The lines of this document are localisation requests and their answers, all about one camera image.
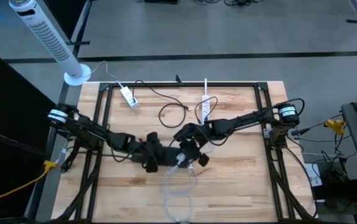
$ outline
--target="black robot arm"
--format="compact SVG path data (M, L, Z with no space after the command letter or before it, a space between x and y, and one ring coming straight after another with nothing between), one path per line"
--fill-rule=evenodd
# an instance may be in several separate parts
M61 135L76 137L73 151L61 166L63 172L72 166L81 147L94 151L102 145L102 141L108 144L112 153L114 150L131 155L131 161L142 163L142 167L147 172L157 172L158 166L175 166L177 155L182 152L186 159L180 167L186 167L189 161L195 161L201 157L196 145L192 147L187 145L185 149L162 146L155 132L149 133L146 141L142 142L137 141L132 134L111 132L87 116L79 114L79 111L70 105L57 105L49 113L48 120Z
M273 109L278 110L278 119L274 117ZM285 136L289 129L299 124L294 105L280 103L271 108L254 111L233 119L214 119L205 121L203 125L194 123L185 124L184 127L174 135L174 139L183 144L181 147L184 147L185 144L191 141L196 141L199 148L202 148L208 142L215 146L220 146L224 144L227 138L235 131L249 128L263 122L269 123L272 127L267 133L271 144L275 144L279 137ZM220 144L213 142L223 139L225 140Z

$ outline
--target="gray floor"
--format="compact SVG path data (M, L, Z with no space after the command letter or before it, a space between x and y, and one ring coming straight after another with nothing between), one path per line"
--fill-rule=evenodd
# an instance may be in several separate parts
M198 6L191 0L177 6L135 0L95 1L83 38L91 44L80 49L79 57L357 50L357 25L347 24L346 19L357 16L343 0L264 0L246 8L227 7L223 2ZM6 1L0 1L0 57L49 57ZM97 64L88 63L91 68ZM63 79L56 63L11 66L57 101ZM123 81L174 80L176 74L187 81L282 80L289 98L306 101L301 128L338 114L344 103L357 101L357 57L110 62L109 67L110 73ZM102 67L90 81L106 80L113 79ZM76 104L79 93L80 87L71 87L67 102ZM304 137L333 139L333 133L320 127ZM301 143L307 153L333 153L332 142ZM343 141L341 150L352 154L352 141ZM321 159L304 156L308 162ZM346 167L350 177L357 177L357 157ZM49 215L49 209L42 211L44 217ZM351 221L345 216L323 218Z

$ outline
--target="white cable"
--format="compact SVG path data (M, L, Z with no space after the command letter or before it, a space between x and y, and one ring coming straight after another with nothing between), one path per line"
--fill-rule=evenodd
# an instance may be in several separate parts
M337 155L329 155L329 154L320 154L320 153L309 153L309 152L303 152L303 155L313 155L313 156L328 156L328 157L336 157Z
M192 164L190 164L188 166L189 188L186 189L186 190L180 190L180 191L177 191L177 192L173 192L171 190L171 188L169 186L169 181L172 178L172 176L174 175L174 173L178 170L179 165L185 160L185 156L183 154L182 154L182 156L183 156L183 159L182 159L182 157L180 157L180 155L177 156L178 163L166 173L166 176L164 177L164 183L163 183L163 186L164 186L164 192L163 192L163 195L164 195L164 199L163 199L164 213L166 214L166 216L171 221L180 222L180 223L181 222L190 222L192 217L193 217L193 215L194 215L193 201L192 201L192 198L191 198L189 193L191 193L191 191L193 191L196 188L197 184L198 184L198 177L196 175L195 168L193 167ZM191 178L191 171L193 172L194 177L195 177L194 181ZM186 218L179 219L179 218L175 217L174 215L172 215L169 212L168 204L167 204L168 200L170 200L172 198L175 198L175 197L187 197L189 199L190 211L189 211L189 214L188 214L188 216Z
M111 73L109 73L109 71L108 71L108 62L107 62L107 61L102 61L102 62L100 62L99 65L98 65L94 70L92 70L92 72L89 73L88 75L91 75L92 73L94 73L94 72L98 69L98 67L101 66L102 63L105 63L105 64L106 64L106 73L107 73L110 77L112 77L112 78L116 79L118 82L120 82L120 79L119 79L119 78L117 78L116 76L114 76L114 75L112 75Z

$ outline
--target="metal bracket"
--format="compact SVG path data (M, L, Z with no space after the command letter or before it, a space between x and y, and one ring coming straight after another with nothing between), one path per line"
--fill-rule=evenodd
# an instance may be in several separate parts
M107 90L110 87L110 83L100 83L99 84L99 92Z
M262 89L264 91L268 91L268 83L266 82L258 82L257 86L259 86L259 89Z
M272 131L271 128L264 128L263 129L264 138L269 139L271 131Z

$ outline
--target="black cable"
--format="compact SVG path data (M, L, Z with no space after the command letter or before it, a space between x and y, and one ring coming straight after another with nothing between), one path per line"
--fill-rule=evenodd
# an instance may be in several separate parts
M116 162L123 162L123 161L125 161L126 159L129 159L128 156L130 156L130 155L131 155L136 149L138 149L140 146L141 146L141 145L136 146L135 148L133 148L133 149L132 149L130 152L128 152L128 154L127 154L126 156L124 156L123 159L121 159L121 160L116 159L117 156L116 156L115 153L113 152L113 149L111 150L111 152L112 152L111 156L113 157L113 159L114 159Z
M320 162L320 161L325 161L326 162L326 159L319 159L317 161L312 162L311 163L311 168L313 169L315 175L317 175L317 177L322 181L322 178L318 175L317 171L314 169L314 164L317 164L317 162Z
M323 159L325 160L325 162L326 162L327 159L329 159L330 162L332 161L332 160L329 158L328 154L327 154L324 150L321 151L321 154L322 154Z
M231 136L231 134L234 132L234 128L235 128L235 126L238 124L238 122L239 122L239 119L237 119L237 121L235 122L235 124L232 125L231 130L229 131L227 137L225 138L225 140L223 140L222 143L215 143L215 142L213 142L212 140L209 139L209 137L208 137L206 134L204 134L204 132L203 132L199 127L195 126L195 128L203 135L203 137L206 138L206 140L207 140L208 142L210 142L210 144L212 144L213 146L222 146L223 144L225 144L225 143L227 142L229 136Z
M91 155L97 155L98 153L96 152L90 152L90 151L87 151L87 152L78 152L79 154L91 154ZM111 154L102 154L102 156L110 156L110 157L117 157L117 158L125 158L125 156L118 156L118 155L111 155Z
M304 139L304 138L295 138L295 140L309 141L309 142L334 142L334 140L312 140L312 139Z
M200 5L200 6L205 6L206 4L209 4L207 1L205 0L193 0L193 2L195 2L196 4Z
M304 152L304 147L303 147L301 144L299 144L299 143L295 142L293 139L291 139L288 134L286 135L286 137L289 138L289 140L290 140L291 142L293 142L293 143L295 143L296 145L300 146L300 148L302 149L302 153Z
M348 158L350 158L350 157L355 156L356 154L357 154L357 151L356 151L356 152L354 152L352 155L350 155L350 156L346 157L346 160L347 160Z
M300 109L300 112L297 113L297 115L300 116L303 113L303 110L304 110L304 107L305 107L305 102L301 98L295 98L295 99L287 100L287 101L284 101L284 102L281 102L281 103L277 103L276 105L273 105L271 108L269 108L267 110L264 110L262 112L262 114L265 114L268 111L271 111L271 110L276 109L277 107L279 107L281 105L284 105L284 104L287 104L287 103L290 103L290 102L293 102L293 101L301 101L302 102L302 108Z
M195 116L196 116L196 120L198 121L199 124L201 124L201 120L200 120L199 117L198 117L198 113L196 112L196 109L198 108L198 106L199 106L201 103L204 103L204 102L206 102L207 100L210 100L210 99L213 99L213 98L216 99L216 103L214 104L214 106L213 106L213 108L210 110L210 112L206 115L206 118L205 118L205 119L207 119L207 117L211 114L211 112L213 112L214 108L217 106L217 104L218 104L218 98L217 98L216 96L210 97L210 98L208 98L208 99L203 100L202 102L198 103L198 104L195 106Z
M329 118L329 119L337 118L337 117L339 117L339 116L342 116L342 115L341 115L341 114L334 115L333 117L331 117L331 118ZM321 122L321 123L319 123L319 124L313 125L313 126L309 127L309 129L315 128L315 127L317 127L317 126L319 126L319 125L323 125L323 124L325 124L326 122L327 122L327 120L324 121L324 122Z
M170 142L170 145L168 147L171 147L171 145L173 145L173 142L175 141L175 139L173 139L171 142Z
M307 176L307 179L308 179L308 182L310 183L310 190L311 190L311 194L313 195L313 199L314 199L314 204L315 204L315 212L314 212L314 215L313 215L313 218L315 218L317 216L317 201L315 200L315 193L313 191L313 186L312 186L312 183L311 183L311 178L310 176L308 175L308 172L306 170L306 168L304 167L303 163L301 162L301 160L296 156L296 154L293 153L292 150L290 150L288 147L285 147L292 155L293 157L296 159L296 161L300 164L300 166L302 167L305 175Z
M144 84L144 86L148 87L149 89L151 89L154 93L156 93L156 94L159 95L159 96L163 96L163 97L170 98L170 99L172 99L172 100L177 101L177 103L168 103L168 104L164 105L164 106L160 109L160 111L159 111L159 121L160 121L160 123L161 123L164 127L166 127L166 128L177 128L178 126L182 125L182 123L184 122L185 117L186 117L186 111L189 110L189 107L183 105L179 100L175 99L174 97L166 96L166 95L163 95L163 94L160 94L160 93L156 92L152 87L148 86L148 85L147 85L144 81L142 81L142 80L137 80L137 81L134 82L134 86L133 86L133 98L134 98L135 85L136 85L137 82L142 82L142 84ZM183 119L181 120L181 122L180 122L179 124L177 124L177 125L175 125L175 126L168 126L168 125L164 124L164 123L162 122L162 120L161 120L161 112L162 112L166 107L171 106L171 105L181 106L181 107L183 108L183 110L184 110L184 117L183 117Z
M335 151L334 151L334 153L335 154L339 154L339 155L343 155L343 153L339 150L339 146L340 146L340 144L341 144L341 142L343 140L343 135L340 136L339 142L337 142L336 137L337 137L337 134L335 134Z

